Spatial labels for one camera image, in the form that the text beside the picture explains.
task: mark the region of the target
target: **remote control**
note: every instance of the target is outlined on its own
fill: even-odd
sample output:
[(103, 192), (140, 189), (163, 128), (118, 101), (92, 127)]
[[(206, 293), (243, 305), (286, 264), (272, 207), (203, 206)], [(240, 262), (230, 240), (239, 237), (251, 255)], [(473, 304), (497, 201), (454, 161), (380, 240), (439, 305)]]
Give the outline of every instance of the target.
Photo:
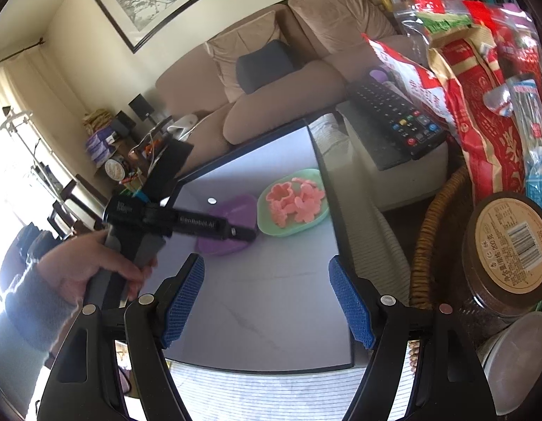
[(418, 160), (442, 144), (446, 132), (413, 103), (373, 79), (348, 86), (351, 102), (376, 121), (388, 137)]

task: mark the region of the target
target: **sofa cushion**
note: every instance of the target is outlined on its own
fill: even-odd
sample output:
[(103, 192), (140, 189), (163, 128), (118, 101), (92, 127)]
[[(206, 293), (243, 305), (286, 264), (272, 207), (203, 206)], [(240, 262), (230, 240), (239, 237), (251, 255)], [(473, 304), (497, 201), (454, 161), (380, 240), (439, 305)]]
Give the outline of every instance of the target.
[(194, 147), (185, 165), (177, 174), (178, 177), (230, 151), (230, 144), (224, 139), (222, 128), (232, 106), (232, 104), (227, 103), (217, 111), (207, 115), (191, 131), (187, 142), (193, 144)]
[(250, 20), (256, 19), (259, 16), (268, 13), (269, 11), (275, 12), (276, 21), (279, 23), (280, 31), (283, 33), (284, 38), (287, 40), (289, 46), (300, 56), (300, 59), (307, 63), (311, 60), (318, 58), (316, 51), (312, 47), (312, 44), (308, 40), (305, 32), (300, 27), (298, 19), (293, 12), (285, 4), (277, 3), (267, 8), (263, 8), (242, 20), (238, 20), (235, 24), (230, 25), (221, 33), (227, 33), (230, 30), (238, 28), (241, 25), (246, 24)]
[(291, 47), (281, 40), (273, 40), (261, 49), (238, 58), (236, 79), (242, 90), (250, 94), (299, 67)]
[(156, 81), (156, 89), (176, 117), (203, 117), (228, 103), (216, 65), (203, 45), (170, 66)]
[[(382, 42), (407, 58), (414, 59), (413, 42), (406, 36), (388, 36), (383, 38)], [(369, 68), (380, 64), (380, 60), (368, 42), (353, 46), (338, 54), (329, 55), (323, 61), (339, 71), (347, 82), (358, 81)]]
[(224, 137), (240, 144), (311, 112), (342, 102), (345, 83), (331, 66), (314, 60), (236, 101), (224, 122)]
[(243, 95), (236, 78), (235, 67), (238, 58), (261, 49), (269, 41), (278, 39), (285, 41), (276, 21), (275, 12), (270, 11), (205, 43), (208, 54), (216, 62), (218, 76), (224, 84), (228, 101), (234, 102)]
[[(395, 35), (386, 16), (370, 0), (288, 0), (288, 5), (327, 54), (362, 44), (361, 33), (372, 39)], [(314, 47), (322, 56), (327, 55), (323, 48)]]

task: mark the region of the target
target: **green plate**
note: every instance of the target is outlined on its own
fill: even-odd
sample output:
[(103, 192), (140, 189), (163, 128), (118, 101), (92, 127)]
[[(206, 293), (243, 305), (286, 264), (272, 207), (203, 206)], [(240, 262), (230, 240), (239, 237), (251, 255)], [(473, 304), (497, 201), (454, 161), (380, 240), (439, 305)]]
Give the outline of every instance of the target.
[[(271, 185), (265, 188), (265, 190), (263, 191), (263, 193), (261, 193), (259, 199), (257, 200), (257, 226), (262, 233), (275, 237), (291, 236), (298, 232), (314, 227), (315, 225), (321, 223), (326, 216), (328, 216), (329, 204), (328, 198), (326, 196), (322, 199), (320, 213), (316, 215), (316, 218), (313, 222), (296, 223), (294, 221), (295, 214), (289, 214), (287, 218), (286, 228), (280, 228), (275, 224), (275, 222), (273, 222), (273, 219), (271, 219), (271, 212), (269, 211), (269, 203), (267, 202), (265, 197), (271, 191), (273, 185), (277, 183), (291, 182), (293, 177), (301, 177), (303, 179), (314, 181), (319, 189), (325, 191), (325, 188), (323, 188), (323, 181), (321, 180), (321, 174), (318, 169), (303, 169), (273, 182)], [(299, 192), (300, 184), (293, 183), (292, 188), (295, 192)]]

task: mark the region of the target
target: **red snack bag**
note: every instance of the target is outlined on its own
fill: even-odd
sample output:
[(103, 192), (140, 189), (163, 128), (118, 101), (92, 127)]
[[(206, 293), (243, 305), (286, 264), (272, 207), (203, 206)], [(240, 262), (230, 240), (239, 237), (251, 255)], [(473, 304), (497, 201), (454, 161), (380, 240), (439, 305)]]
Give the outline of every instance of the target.
[(473, 183), (475, 202), (498, 191), (522, 191), (524, 166), (518, 130), (510, 118), (489, 111), (483, 94), (499, 82), (479, 50), (495, 43), (485, 27), (453, 28), (433, 35), (429, 50), (432, 71), (366, 36), (378, 58), (393, 72), (410, 97), (421, 100), (447, 123), (460, 143)]
[(486, 27), (455, 28), (434, 35), (429, 50), (429, 65), (454, 102), (475, 202), (498, 191), (521, 192), (524, 186), (522, 143), (514, 121), (483, 103), (483, 95), (499, 85), (479, 52), (488, 39)]
[(542, 100), (542, 53), (532, 19), (519, 8), (500, 8), (470, 0), (464, 0), (464, 5), (476, 24), (485, 25), (491, 30), (499, 58), (507, 69), (506, 77), (522, 73), (534, 74)]

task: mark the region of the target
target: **metal screw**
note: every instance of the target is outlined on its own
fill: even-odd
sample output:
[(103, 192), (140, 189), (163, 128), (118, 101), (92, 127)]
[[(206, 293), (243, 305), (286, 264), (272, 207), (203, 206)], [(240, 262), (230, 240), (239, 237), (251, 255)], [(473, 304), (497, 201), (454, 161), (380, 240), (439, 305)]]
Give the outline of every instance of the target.
[(439, 310), (445, 315), (450, 315), (452, 313), (452, 306), (447, 303), (442, 303), (439, 305)]
[(84, 308), (82, 309), (82, 313), (84, 315), (91, 315), (92, 313), (95, 312), (95, 305), (93, 305), (93, 303), (89, 303), (87, 305), (84, 306)]
[(138, 298), (138, 303), (141, 305), (148, 305), (154, 302), (154, 296), (151, 294), (143, 294)]
[(380, 298), (380, 302), (388, 306), (395, 305), (395, 298), (390, 295), (384, 295)]

